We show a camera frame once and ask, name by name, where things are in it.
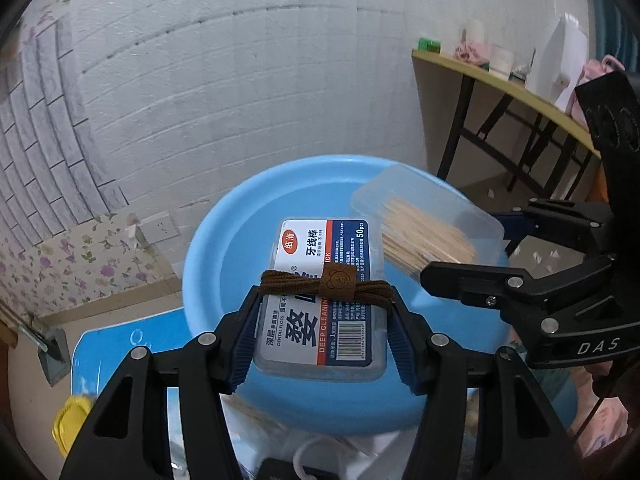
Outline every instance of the brick pattern wallpaper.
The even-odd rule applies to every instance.
[[[18,252],[127,205],[95,146],[69,15],[0,71],[0,238]]]

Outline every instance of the power outlet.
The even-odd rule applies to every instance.
[[[149,244],[155,244],[180,234],[167,211],[145,218],[140,222],[140,230]]]

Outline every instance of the yellow bottle cap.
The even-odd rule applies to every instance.
[[[62,456],[66,457],[94,402],[85,396],[71,396],[56,415],[51,431]]]

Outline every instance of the yellow tabletop edge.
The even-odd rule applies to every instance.
[[[476,81],[497,88],[501,92],[510,95],[514,99],[523,102],[530,108],[533,108],[535,111],[541,113],[547,119],[560,126],[560,128],[562,128],[572,137],[575,137],[578,142],[587,147],[587,149],[594,153],[597,157],[600,156],[600,153],[593,147],[593,143],[591,142],[591,135],[587,130],[585,130],[580,124],[574,121],[567,114],[563,114],[553,104],[529,92],[524,88],[524,85],[513,81],[505,81],[487,72],[486,70],[483,70],[482,68],[459,61],[446,54],[436,54],[434,52],[424,52],[414,49],[412,52],[412,57],[414,59],[420,59],[440,65],[444,68],[448,68],[455,72],[459,72],[463,75],[472,77]]]

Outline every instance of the barcode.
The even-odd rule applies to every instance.
[[[365,321],[339,321],[336,360],[364,361],[367,341]]]

